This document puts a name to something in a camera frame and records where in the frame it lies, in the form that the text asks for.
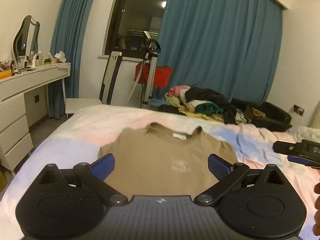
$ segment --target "window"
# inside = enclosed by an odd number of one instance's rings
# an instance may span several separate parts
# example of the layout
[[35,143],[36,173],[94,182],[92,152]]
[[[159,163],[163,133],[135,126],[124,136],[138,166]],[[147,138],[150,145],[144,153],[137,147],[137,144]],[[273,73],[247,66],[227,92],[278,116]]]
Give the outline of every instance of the window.
[[149,31],[152,38],[157,38],[166,1],[116,0],[105,55],[121,51],[123,57],[143,58],[143,31]]

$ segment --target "power outlet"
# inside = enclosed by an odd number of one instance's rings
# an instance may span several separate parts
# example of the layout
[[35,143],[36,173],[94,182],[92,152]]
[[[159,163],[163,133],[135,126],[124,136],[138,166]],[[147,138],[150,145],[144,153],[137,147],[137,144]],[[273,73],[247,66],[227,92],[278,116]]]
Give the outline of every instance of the power outlet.
[[301,116],[303,116],[303,114],[304,114],[304,109],[301,108],[300,106],[297,106],[297,105],[293,106],[293,111]]
[[35,96],[35,104],[38,103],[40,101],[39,95]]

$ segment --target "black sofa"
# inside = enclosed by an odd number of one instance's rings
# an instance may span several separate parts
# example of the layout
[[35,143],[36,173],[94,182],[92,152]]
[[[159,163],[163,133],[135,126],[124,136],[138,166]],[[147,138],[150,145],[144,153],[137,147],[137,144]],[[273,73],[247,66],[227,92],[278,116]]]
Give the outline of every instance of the black sofa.
[[258,106],[250,102],[233,98],[231,104],[237,109],[241,109],[243,112],[245,111],[247,105],[264,112],[266,114],[266,118],[261,116],[253,117],[251,123],[256,127],[267,128],[271,132],[284,132],[292,127],[290,124],[291,116],[286,111],[271,103],[264,102],[261,106]]

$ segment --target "clothing label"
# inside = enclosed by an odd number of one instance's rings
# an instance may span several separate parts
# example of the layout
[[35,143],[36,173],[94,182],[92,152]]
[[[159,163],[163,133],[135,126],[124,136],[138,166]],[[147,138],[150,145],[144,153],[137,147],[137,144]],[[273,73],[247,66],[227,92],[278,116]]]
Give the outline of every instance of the clothing label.
[[187,139],[187,136],[184,135],[184,134],[174,133],[172,136],[173,136],[174,138],[177,138],[177,139],[180,139],[180,140],[186,140],[186,139]]

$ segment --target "desk drawer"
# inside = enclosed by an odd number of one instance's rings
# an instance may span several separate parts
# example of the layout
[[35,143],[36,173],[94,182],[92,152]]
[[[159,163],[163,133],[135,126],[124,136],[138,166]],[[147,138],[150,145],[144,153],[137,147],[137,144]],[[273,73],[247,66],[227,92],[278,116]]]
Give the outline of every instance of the desk drawer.
[[2,101],[22,93],[32,87],[45,84],[50,80],[54,80],[68,75],[67,68],[50,68],[39,72],[34,72],[25,76],[20,76],[0,83]]
[[26,113],[24,96],[0,106],[0,131]]
[[27,117],[24,116],[0,134],[0,154],[5,155],[28,132]]
[[1,164],[12,171],[19,162],[33,148],[31,136],[28,133],[20,142],[17,143],[6,155],[0,155]]

